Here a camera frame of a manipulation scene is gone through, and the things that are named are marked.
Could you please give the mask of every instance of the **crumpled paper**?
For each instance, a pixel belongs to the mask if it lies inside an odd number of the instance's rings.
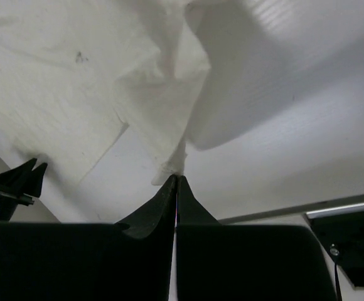
[[[74,187],[130,125],[153,184],[182,173],[210,70],[186,21],[194,2],[0,0],[0,129],[16,151],[47,156]]]

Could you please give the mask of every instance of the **white wall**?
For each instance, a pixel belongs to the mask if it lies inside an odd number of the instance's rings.
[[[8,169],[9,167],[0,158],[0,172]],[[58,222],[41,201],[37,201],[34,205],[28,207],[19,205],[11,221]]]

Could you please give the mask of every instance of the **paper towel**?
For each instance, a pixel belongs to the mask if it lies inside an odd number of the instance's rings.
[[[65,187],[130,125],[158,170],[183,172],[183,135],[210,69],[188,0],[0,0],[0,129],[44,154]]]

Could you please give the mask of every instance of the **black plastic fin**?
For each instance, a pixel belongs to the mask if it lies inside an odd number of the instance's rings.
[[[173,216],[175,220],[177,180],[170,176],[152,199],[115,225],[123,228],[126,235],[141,239],[156,229],[162,217]]]
[[[178,223],[220,224],[198,201],[188,184],[181,176],[178,183]]]
[[[37,159],[34,158],[20,165],[19,167],[11,169],[10,171],[3,172],[2,174],[0,174],[0,184],[1,185],[12,184],[16,180],[18,180],[19,177],[23,176],[25,173],[31,172],[36,163]]]
[[[30,196],[35,196],[36,198],[39,198],[41,196],[41,190],[43,189],[44,174],[47,167],[48,167],[47,163],[42,163],[34,171],[31,172],[29,180],[24,186],[23,193],[28,194]]]

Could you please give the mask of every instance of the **black plastic part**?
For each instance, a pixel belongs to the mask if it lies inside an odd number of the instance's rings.
[[[176,178],[116,224],[0,223],[0,300],[168,299]]]
[[[355,287],[364,287],[364,211],[314,218],[311,228],[324,249]],[[331,245],[339,251],[330,252]]]
[[[317,240],[297,226],[181,225],[178,300],[336,300]]]
[[[220,223],[195,199],[188,180],[181,176],[178,182],[178,223],[218,224]]]
[[[39,197],[43,185],[47,164],[43,163],[34,171],[37,159],[29,160],[23,165],[0,174],[0,193],[4,192],[20,197],[23,194]],[[0,221],[9,221],[18,204],[29,205],[33,201],[22,201],[0,195]]]

